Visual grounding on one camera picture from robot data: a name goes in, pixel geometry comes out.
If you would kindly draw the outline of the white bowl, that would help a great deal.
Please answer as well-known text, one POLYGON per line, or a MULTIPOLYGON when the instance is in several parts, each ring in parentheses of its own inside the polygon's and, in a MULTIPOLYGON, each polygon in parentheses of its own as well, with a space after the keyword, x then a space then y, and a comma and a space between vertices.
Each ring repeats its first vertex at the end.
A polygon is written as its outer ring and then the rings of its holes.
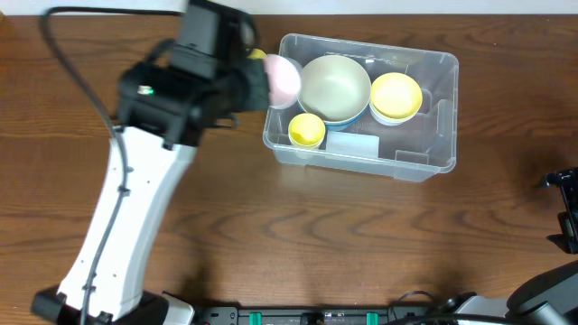
POLYGON ((386 126, 397 126, 397 125, 401 125, 407 121, 409 121, 410 119, 412 119, 412 117, 407 117, 407 118, 402 118, 402 119, 393 119, 387 116, 381 116, 381 115, 377 115, 374 116, 374 118, 382 125, 386 125, 386 126))

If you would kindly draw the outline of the pink cup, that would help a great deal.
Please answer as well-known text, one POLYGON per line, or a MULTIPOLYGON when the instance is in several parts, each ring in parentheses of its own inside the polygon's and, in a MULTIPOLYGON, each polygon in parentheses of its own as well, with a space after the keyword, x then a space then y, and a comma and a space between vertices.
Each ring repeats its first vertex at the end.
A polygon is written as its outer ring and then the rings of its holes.
POLYGON ((269 54, 264 58, 269 82, 269 106, 286 109, 299 97, 302 87, 299 67, 282 56, 269 54))

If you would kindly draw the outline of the dark blue bowl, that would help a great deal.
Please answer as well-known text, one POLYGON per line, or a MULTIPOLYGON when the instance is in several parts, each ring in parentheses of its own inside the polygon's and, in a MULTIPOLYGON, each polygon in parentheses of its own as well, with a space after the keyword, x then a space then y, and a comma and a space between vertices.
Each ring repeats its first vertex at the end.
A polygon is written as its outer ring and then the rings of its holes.
POLYGON ((350 126, 352 126, 352 125, 355 125, 356 122, 357 122, 357 120, 351 120, 351 121, 349 121, 348 123, 341 124, 341 125, 325 124, 325 126, 326 126, 326 129, 327 129, 328 131, 336 131, 336 132, 339 132, 339 131, 343 131, 343 130, 347 129, 348 127, 350 127, 350 126))
POLYGON ((344 121, 338 121, 338 122, 330 122, 330 121, 325 121, 324 124, 330 124, 330 125, 341 125, 341 124, 345 124, 348 123, 351 120, 357 120, 357 122, 367 113, 367 109, 364 108, 361 112, 359 112, 357 115, 355 115, 353 118, 348 119, 348 120, 344 120, 344 121))

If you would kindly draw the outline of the yellow bowl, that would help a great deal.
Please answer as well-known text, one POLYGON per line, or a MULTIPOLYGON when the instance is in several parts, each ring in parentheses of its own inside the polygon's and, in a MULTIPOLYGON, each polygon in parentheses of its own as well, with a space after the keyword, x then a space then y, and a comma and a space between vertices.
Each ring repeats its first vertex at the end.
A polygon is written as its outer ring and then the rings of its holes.
POLYGON ((419 84, 406 74, 389 72, 376 78, 371 85, 371 107, 379 116, 391 121, 412 118, 423 101, 419 84))

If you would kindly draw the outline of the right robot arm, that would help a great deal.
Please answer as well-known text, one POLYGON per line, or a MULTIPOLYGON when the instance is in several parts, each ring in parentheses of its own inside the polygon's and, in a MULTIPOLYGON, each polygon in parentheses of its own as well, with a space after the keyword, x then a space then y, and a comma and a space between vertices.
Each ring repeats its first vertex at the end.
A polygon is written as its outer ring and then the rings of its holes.
MULTIPOLYGON (((548 238, 566 254, 577 254, 577 170, 550 172, 539 185, 560 190, 565 211, 558 214, 561 232, 548 238)), ((577 263, 575 261, 539 274, 522 284, 508 299, 470 294, 456 300, 451 312, 500 317, 535 324, 577 322, 577 263)))

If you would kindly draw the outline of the beige bowl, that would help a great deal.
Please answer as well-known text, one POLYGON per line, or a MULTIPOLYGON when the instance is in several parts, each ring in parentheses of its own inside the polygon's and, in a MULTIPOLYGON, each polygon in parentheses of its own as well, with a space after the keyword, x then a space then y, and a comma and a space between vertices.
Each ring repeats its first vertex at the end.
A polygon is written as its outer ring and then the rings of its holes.
POLYGON ((298 103, 306 113, 323 122, 353 118, 367 107, 371 81, 355 60, 341 55, 325 55, 307 63, 302 70, 298 103))

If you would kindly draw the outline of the grey bowl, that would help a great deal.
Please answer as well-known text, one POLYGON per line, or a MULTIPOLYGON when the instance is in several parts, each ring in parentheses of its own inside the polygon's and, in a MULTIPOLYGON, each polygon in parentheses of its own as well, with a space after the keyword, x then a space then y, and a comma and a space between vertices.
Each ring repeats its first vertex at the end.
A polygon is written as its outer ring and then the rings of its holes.
POLYGON ((401 119, 394 119, 388 116, 385 116, 383 114, 381 114, 374 106, 372 103, 369 103, 369 108, 370 108, 370 113, 371 115, 382 125, 388 125, 388 126, 396 126, 396 125, 401 125, 407 121, 409 121, 410 119, 412 119, 415 115, 411 115, 408 117, 404 117, 401 119))

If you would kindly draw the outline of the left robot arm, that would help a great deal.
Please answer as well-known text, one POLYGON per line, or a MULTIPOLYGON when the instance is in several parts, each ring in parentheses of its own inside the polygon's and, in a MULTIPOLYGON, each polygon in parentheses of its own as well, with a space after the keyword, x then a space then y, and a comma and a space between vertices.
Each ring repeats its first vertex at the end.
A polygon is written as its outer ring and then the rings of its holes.
POLYGON ((158 42, 118 82, 117 112, 42 37, 108 129, 107 173, 82 248, 65 278, 34 295, 33 314, 54 324, 190 324, 195 310, 144 288, 149 255, 172 194, 202 134, 241 112, 269 106, 265 64, 252 57, 260 36, 246 12, 191 1, 174 39, 158 42))

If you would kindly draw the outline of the pale green white cup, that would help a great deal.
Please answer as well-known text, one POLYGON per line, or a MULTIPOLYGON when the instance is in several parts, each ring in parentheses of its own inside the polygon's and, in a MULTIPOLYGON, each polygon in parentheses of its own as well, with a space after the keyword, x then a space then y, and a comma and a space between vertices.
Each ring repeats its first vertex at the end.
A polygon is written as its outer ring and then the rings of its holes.
POLYGON ((294 154, 300 159, 309 159, 314 156, 313 151, 317 150, 322 140, 315 144, 300 144, 291 138, 291 144, 294 147, 294 154))

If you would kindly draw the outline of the yellow cup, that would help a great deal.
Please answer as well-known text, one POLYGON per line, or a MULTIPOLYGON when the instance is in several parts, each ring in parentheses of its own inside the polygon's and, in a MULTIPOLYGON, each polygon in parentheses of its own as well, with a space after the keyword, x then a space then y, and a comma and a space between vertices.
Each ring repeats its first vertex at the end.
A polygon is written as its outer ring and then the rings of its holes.
POLYGON ((324 140, 326 126, 316 115, 302 113, 295 116, 289 123, 288 136, 300 144, 315 144, 324 140))
POLYGON ((249 59, 252 59, 252 60, 262 60, 262 59, 265 59, 266 56, 267 56, 267 54, 264 51, 262 51, 260 49, 254 49, 250 52, 248 57, 249 57, 249 59))

